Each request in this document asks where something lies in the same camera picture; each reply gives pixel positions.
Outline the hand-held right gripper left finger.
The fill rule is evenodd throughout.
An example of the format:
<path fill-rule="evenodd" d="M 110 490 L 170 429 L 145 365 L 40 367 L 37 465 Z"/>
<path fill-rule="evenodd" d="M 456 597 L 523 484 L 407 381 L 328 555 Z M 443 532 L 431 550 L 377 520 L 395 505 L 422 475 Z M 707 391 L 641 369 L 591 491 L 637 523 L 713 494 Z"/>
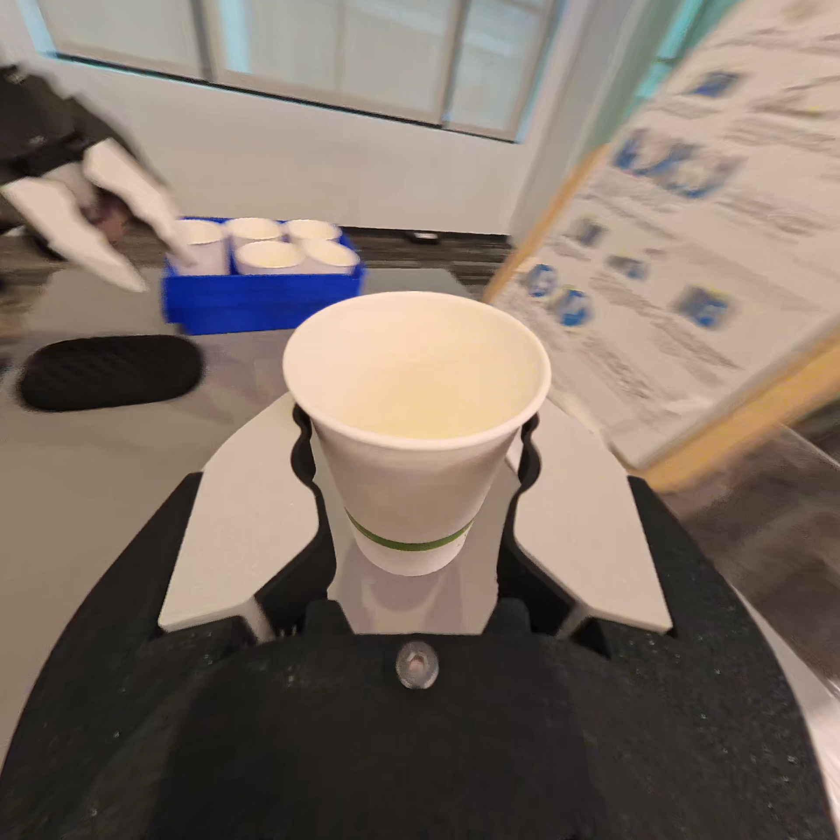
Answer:
<path fill-rule="evenodd" d="M 315 475 L 310 419 L 290 393 L 224 443 L 200 476 L 163 631 L 240 618 L 264 643 L 302 625 L 337 570 Z"/>

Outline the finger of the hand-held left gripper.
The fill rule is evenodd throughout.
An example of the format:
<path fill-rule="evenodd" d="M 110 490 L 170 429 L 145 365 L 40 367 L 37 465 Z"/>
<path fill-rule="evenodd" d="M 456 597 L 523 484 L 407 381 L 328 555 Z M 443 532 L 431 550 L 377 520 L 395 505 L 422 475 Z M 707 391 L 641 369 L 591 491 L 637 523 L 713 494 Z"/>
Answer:
<path fill-rule="evenodd" d="M 183 264 L 195 263 L 180 228 L 181 215 L 168 189 L 159 183 L 117 141 L 100 141 L 82 155 L 82 170 L 89 182 L 119 197 L 132 215 L 150 226 Z"/>
<path fill-rule="evenodd" d="M 75 197 L 63 184 L 25 177 L 2 186 L 1 194 L 68 261 L 126 291 L 147 286 L 132 264 L 83 216 Z"/>

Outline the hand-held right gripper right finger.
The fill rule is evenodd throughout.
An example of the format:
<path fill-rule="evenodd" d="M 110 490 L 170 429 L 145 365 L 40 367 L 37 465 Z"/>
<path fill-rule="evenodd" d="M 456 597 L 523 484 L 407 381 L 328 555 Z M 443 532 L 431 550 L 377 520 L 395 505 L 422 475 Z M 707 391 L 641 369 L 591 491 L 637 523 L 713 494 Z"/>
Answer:
<path fill-rule="evenodd" d="M 603 441 L 546 402 L 521 428 L 497 560 L 501 601 L 533 633 L 572 638 L 592 621 L 667 634 L 673 620 L 628 475 Z"/>

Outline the white paper cup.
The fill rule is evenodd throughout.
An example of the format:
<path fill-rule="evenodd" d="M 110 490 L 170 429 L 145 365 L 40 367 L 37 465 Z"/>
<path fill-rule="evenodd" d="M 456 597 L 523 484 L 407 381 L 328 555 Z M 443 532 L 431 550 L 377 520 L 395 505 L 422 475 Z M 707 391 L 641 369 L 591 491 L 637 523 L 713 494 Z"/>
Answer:
<path fill-rule="evenodd" d="M 304 275 L 352 275 L 361 264 L 357 253 L 333 239 L 304 238 L 298 242 Z"/>
<path fill-rule="evenodd" d="M 229 218 L 223 227 L 233 255 L 247 245 L 284 240 L 281 223 L 267 217 Z"/>
<path fill-rule="evenodd" d="M 171 269 L 189 277 L 216 277 L 230 273 L 227 229 L 211 219 L 181 218 L 177 230 L 189 259 L 182 255 L 165 255 Z"/>
<path fill-rule="evenodd" d="M 284 239 L 298 246 L 310 241 L 339 242 L 343 235 L 339 226 L 318 219 L 290 219 L 282 222 L 280 227 Z"/>
<path fill-rule="evenodd" d="M 551 384 L 549 356 L 519 320 L 429 291 L 317 312 L 289 338 L 282 373 L 360 551 L 405 577 L 459 554 Z"/>
<path fill-rule="evenodd" d="M 252 241 L 235 249 L 234 263 L 242 276 L 298 275 L 306 255 L 299 246 L 286 241 Z"/>

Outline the blue plastic bin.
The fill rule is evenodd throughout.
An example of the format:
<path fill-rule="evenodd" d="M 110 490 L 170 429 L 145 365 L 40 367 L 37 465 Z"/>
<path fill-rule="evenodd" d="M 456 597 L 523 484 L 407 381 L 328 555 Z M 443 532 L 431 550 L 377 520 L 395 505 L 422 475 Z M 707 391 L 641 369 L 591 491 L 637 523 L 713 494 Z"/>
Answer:
<path fill-rule="evenodd" d="M 203 218 L 224 223 L 223 217 Z M 234 255 L 226 276 L 182 276 L 164 263 L 161 310 L 164 320 L 188 335 L 294 329 L 315 312 L 361 293 L 366 265 L 343 233 L 360 266 L 352 275 L 242 276 Z"/>

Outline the black wrist rest pad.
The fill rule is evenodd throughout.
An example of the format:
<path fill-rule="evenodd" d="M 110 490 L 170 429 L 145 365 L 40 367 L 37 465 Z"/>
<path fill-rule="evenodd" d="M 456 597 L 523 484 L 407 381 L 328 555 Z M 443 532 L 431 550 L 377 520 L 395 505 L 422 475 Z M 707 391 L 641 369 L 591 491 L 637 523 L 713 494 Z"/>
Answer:
<path fill-rule="evenodd" d="M 47 344 L 17 378 L 18 400 L 41 413 L 164 403 L 194 391 L 204 354 L 173 335 L 114 335 Z"/>

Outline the glass partition window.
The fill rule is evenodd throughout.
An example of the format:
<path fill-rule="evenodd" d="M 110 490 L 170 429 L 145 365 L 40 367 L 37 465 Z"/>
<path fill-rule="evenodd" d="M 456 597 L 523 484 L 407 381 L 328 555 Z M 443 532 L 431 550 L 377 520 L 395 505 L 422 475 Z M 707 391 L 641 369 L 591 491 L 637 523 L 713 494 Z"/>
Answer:
<path fill-rule="evenodd" d="M 37 51 L 520 141 L 563 2 L 17 2 Z"/>

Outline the wooden instruction board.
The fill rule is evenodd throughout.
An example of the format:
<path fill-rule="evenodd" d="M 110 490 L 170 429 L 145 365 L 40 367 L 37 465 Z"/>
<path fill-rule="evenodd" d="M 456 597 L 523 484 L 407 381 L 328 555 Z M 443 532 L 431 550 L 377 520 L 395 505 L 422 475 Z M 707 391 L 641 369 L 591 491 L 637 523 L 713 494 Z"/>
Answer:
<path fill-rule="evenodd" d="M 838 37 L 838 1 L 728 5 L 488 289 L 657 489 L 838 393 Z"/>

